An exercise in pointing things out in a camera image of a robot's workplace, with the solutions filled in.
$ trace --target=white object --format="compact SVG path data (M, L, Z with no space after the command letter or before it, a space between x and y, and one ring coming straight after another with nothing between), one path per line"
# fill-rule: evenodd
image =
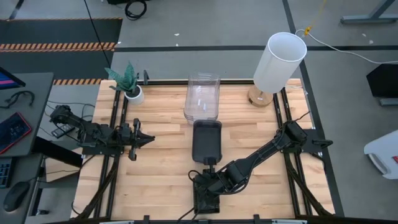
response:
M188 124L196 120L217 120L220 81L220 77L214 74L189 76L184 107Z
M305 30L303 30L303 29L300 29L300 30L297 30L296 31L296 35L297 35L297 33L298 32L305 32ZM333 50L337 50L338 52L341 52L341 53L346 53L346 54L352 54L352 55L355 55L355 56L358 56L358 57L360 57L360 58L362 58L362 59L365 59L365 60L367 60L368 62L371 62L371 63L375 63L375 64L384 64L384 63L398 63L398 61L391 61L391 62L374 62L374 61L372 61L372 60L370 60L370 59L368 59L368 58L366 58L366 57L363 57L362 55L359 55L359 54L356 54L356 53L354 53L354 52L348 52L348 51L345 51L345 50L339 50L339 49L337 49L337 48L334 48L334 47L332 47L332 46L330 46L330 45L328 45L328 44L325 44L325 43L323 43L322 41L320 41L320 40L318 40L318 39L316 39L312 34L310 34L310 33L308 33L308 35L313 39L313 40L315 40L316 42L318 42L319 44L323 44L323 45L325 45L325 46L327 46L327 47L329 47L329 48L331 48L331 49L333 49Z
M128 97L126 92L124 92L124 97L126 97L132 105L139 105L144 102L144 91L141 86L137 85L137 87L139 88L139 94L136 97Z
M266 93L279 92L306 54L300 37L287 32L272 35L254 73L254 84Z
M364 152L387 179L398 179L398 130L365 145Z

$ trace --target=computer mouse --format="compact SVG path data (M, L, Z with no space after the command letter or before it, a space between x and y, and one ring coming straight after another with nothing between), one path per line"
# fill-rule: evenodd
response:
M21 205L29 190L29 186L28 182L18 182L12 186L3 203L3 207L6 212L12 212Z

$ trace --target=stacked plastic container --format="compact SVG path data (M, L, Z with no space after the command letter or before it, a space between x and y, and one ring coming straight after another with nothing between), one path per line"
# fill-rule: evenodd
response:
M184 116L189 124L196 120L217 120L220 77L214 74L199 73L190 75Z

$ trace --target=lamp shade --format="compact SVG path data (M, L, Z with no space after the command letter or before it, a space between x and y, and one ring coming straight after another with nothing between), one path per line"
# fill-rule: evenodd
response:
M294 34L272 35L254 73L255 86L266 93L277 93L307 54L304 41Z

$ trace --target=wooden tabletop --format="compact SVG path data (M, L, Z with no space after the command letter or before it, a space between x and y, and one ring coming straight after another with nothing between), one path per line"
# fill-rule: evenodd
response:
M114 99L110 85L115 83L101 82L94 122L110 121ZM221 85L218 120L223 123L223 158L216 170L232 160L250 155L271 140L278 128L272 104L265 108L249 104L246 98L249 87ZM176 220L193 207L192 182L187 172L191 169L201 172L206 168L192 160L192 126L183 114L187 86L143 86L142 89L145 101L141 105L128 106L126 122L132 126L133 119L139 118L142 132L156 136L156 140L137 150L137 161L130 161L127 153L122 155L112 220L142 220L144 215L150 215L151 220ZM289 80L286 91L292 117L297 119L308 111L300 80ZM116 124L119 124L120 115L121 109ZM298 123L303 128L312 127L309 115ZM333 213L322 162L306 153L301 158L308 188ZM84 209L98 188L102 161L103 156L96 156L81 171L74 202L78 212ZM296 189L301 211L305 213L302 194L298 187ZM102 215L107 200L106 192ZM251 219L253 214L260 214L261 218L294 217L283 155L277 153L257 166L248 187L241 193L224 195L220 200L220 213L199 215L198 218Z

